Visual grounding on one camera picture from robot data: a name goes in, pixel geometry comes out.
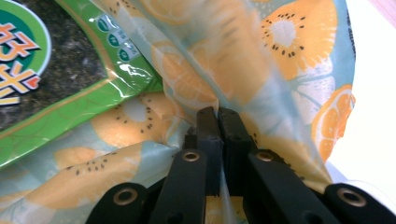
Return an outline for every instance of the plastic wrapper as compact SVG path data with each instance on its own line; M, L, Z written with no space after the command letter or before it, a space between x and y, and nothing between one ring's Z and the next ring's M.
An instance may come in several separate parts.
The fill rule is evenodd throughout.
M163 79L0 171L0 220L84 222L112 186L166 176L204 107L237 111L260 148L317 192L354 105L347 5L320 1L93 0ZM242 199L207 197L206 223L246 223Z
M94 5L20 2L1 2L0 167L141 91L162 89Z

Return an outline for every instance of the orange slice print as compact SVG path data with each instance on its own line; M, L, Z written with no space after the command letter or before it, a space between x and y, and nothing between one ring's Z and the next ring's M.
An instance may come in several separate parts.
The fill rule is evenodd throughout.
M140 0L146 11L154 18L173 25L187 22L199 1Z
M208 19L214 21L207 28L209 38L196 42L189 53L228 100L245 105L263 86L270 70L261 41L252 29L258 15L247 13L243 2L216 4L221 12Z
M289 80L329 57L336 26L337 11L332 0L300 0L262 20L262 40Z
M218 99L209 85L170 41L154 44L151 57L155 69L173 90L175 99L183 105L201 109L217 103Z
M352 85L345 85L335 91L312 121L312 140L323 161L329 159L334 144L344 136L347 118L355 104L351 89Z
M142 144L136 144L63 169L26 199L52 209L97 202L108 189L134 177L141 161L141 149Z

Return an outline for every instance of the green label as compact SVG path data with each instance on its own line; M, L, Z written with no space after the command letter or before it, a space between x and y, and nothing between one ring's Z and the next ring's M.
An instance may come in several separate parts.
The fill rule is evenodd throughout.
M111 20L111 18L108 17L106 14L103 14L97 20L97 26L99 30L102 32L109 32L112 29L120 29L120 27L113 20Z
M0 0L0 106L18 104L15 92L38 88L50 51L43 21L21 4Z
M119 47L123 42L129 40L129 37L121 30L116 29L108 35L107 41L114 48Z
M129 62L135 57L139 56L140 52L132 42L126 42L123 47L119 49L119 58L124 62Z

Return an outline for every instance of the kiwi print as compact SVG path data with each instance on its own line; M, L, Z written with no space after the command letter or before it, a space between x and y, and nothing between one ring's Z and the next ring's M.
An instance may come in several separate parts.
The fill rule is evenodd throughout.
M346 14L346 21L347 21L347 26L348 26L347 30L349 32L350 43L352 44L353 56L354 56L354 58L356 60L355 40L353 38L352 27L351 27L350 18L349 18L349 12Z
M164 141L175 108L163 92L143 93L91 120L96 134L113 147Z
M100 1L99 6L105 11L109 11L111 16L117 17L120 14L120 8L128 11L130 16L142 17L143 15L134 7L128 0L103 0Z
M258 9L260 20L268 17L278 8L295 0L250 0L250 3Z
M124 147L91 161L69 166L26 196L52 209L97 202L111 187L134 177L143 143Z
M93 160L97 151L87 147L68 147L56 151L53 156L59 170L66 167Z
M298 0L274 11L261 26L263 45L290 80L329 58L337 12L332 0Z

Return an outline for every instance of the metal screw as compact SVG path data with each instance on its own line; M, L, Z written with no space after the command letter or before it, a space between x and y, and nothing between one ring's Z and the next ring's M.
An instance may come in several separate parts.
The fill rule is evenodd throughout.
M350 189L340 188L337 190L337 195L345 203L356 207L363 207L367 204L367 201L361 195Z
M198 161L199 155L195 152L186 152L183 155L183 160L185 161Z
M129 193L128 197L121 197L121 194ZM117 205L132 203L137 198L137 191L131 188L120 189L113 197L113 202Z
M274 159L274 156L268 152L258 152L256 157L261 161L272 161Z

